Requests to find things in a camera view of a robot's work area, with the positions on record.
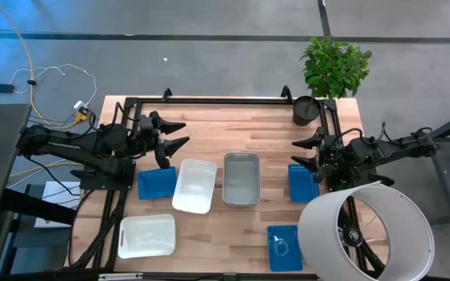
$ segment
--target gray tray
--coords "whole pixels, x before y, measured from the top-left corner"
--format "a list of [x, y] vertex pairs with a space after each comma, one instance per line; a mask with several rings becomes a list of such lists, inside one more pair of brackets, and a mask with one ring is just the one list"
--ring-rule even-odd
[[229, 205], [256, 205], [261, 198], [259, 156], [229, 152], [223, 164], [223, 201]]

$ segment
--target blue tray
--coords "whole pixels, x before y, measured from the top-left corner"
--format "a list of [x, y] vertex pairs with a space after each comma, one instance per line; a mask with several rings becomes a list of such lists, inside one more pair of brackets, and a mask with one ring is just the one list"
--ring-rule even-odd
[[149, 200], [173, 196], [177, 186], [175, 167], [138, 173], [138, 199]]
[[270, 270], [273, 272], [303, 270], [297, 226], [267, 226]]
[[319, 184], [313, 179], [313, 173], [299, 164], [289, 164], [289, 196], [291, 202], [306, 203], [320, 195]]

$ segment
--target white lampshade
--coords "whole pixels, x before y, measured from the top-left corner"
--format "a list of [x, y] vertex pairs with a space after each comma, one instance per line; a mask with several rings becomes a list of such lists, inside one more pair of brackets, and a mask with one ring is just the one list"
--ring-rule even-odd
[[298, 241], [310, 268], [325, 281], [376, 280], [347, 256], [338, 236], [338, 216], [353, 196], [368, 204], [381, 218], [390, 241], [388, 263], [377, 280], [416, 281], [434, 260], [434, 237], [420, 209], [404, 194], [380, 183], [324, 194], [303, 210]]

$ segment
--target wooden tabletop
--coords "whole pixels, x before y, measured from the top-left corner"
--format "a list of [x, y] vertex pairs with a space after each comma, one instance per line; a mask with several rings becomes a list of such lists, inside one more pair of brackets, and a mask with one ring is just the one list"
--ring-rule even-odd
[[[106, 96], [100, 123], [110, 123], [116, 102], [124, 103], [125, 96]], [[128, 194], [124, 216], [171, 214], [177, 228], [176, 249], [170, 256], [116, 259], [118, 272], [249, 272], [271, 273], [266, 246], [266, 227], [298, 224], [305, 204], [291, 203], [288, 190], [288, 164], [291, 156], [313, 156], [315, 151], [297, 148], [292, 141], [311, 137], [320, 120], [308, 126], [292, 122], [289, 105], [143, 105], [142, 114], [158, 111], [168, 121], [185, 122], [182, 130], [165, 136], [166, 139], [189, 136], [188, 141], [171, 159], [177, 170], [186, 158], [214, 162], [218, 166], [211, 211], [195, 215], [173, 209], [170, 198], [138, 200], [137, 183]], [[343, 98], [337, 101], [341, 130], [362, 129], [357, 101]], [[347, 143], [355, 134], [344, 136]], [[227, 206], [222, 200], [223, 156], [229, 151], [257, 153], [261, 160], [262, 199], [250, 208]], [[153, 153], [137, 161], [137, 172], [157, 169]], [[322, 184], [321, 193], [327, 189]], [[73, 229], [72, 260], [77, 260], [98, 232], [105, 191], [95, 191], [81, 206]], [[366, 225], [374, 212], [357, 202], [361, 224]], [[379, 219], [365, 226], [366, 238], [386, 237]], [[105, 240], [105, 262], [110, 237]], [[370, 245], [387, 260], [388, 246], [383, 241]], [[303, 272], [312, 272], [304, 264]]]

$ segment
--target gray carpet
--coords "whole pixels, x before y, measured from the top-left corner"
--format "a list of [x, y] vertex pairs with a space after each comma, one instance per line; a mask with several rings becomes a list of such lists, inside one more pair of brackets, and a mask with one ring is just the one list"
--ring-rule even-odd
[[[95, 4], [87, 0], [8, 0], [1, 4], [26, 31], [322, 35], [317, 0], [102, 0]], [[327, 0], [327, 15], [337, 36], [450, 37], [450, 0]], [[0, 15], [0, 30], [8, 29]], [[35, 66], [72, 63], [95, 75], [98, 93], [91, 108], [96, 112], [107, 94], [159, 95], [166, 87], [177, 95], [277, 96], [287, 84], [295, 96], [306, 93], [299, 62], [304, 42], [27, 40], [27, 44]], [[371, 73], [356, 96], [366, 135], [378, 134], [382, 121], [387, 122], [390, 135], [399, 137], [450, 120], [450, 44], [361, 45], [373, 51]], [[27, 67], [20, 43], [0, 39], [0, 83], [8, 83], [16, 69]], [[65, 119], [77, 100], [85, 101], [93, 92], [91, 78], [75, 69], [64, 71], [67, 76], [50, 70], [38, 79], [37, 106], [50, 119]], [[25, 88], [27, 79], [25, 73], [17, 76], [18, 90]], [[0, 94], [0, 103], [28, 99], [28, 94]], [[84, 125], [74, 129], [82, 131]], [[55, 161], [51, 157], [39, 160]], [[32, 166], [17, 159], [13, 170]], [[72, 180], [67, 169], [53, 172], [61, 180]], [[403, 159], [378, 172], [394, 178], [394, 188], [413, 199], [428, 219], [448, 214], [430, 159]], [[48, 177], [41, 173], [26, 183], [45, 180]], [[450, 277], [450, 225], [434, 228], [434, 236], [436, 255], [430, 274]], [[54, 254], [39, 251], [22, 252], [21, 260], [36, 257], [44, 261], [44, 255]], [[49, 268], [17, 267], [16, 272]]]

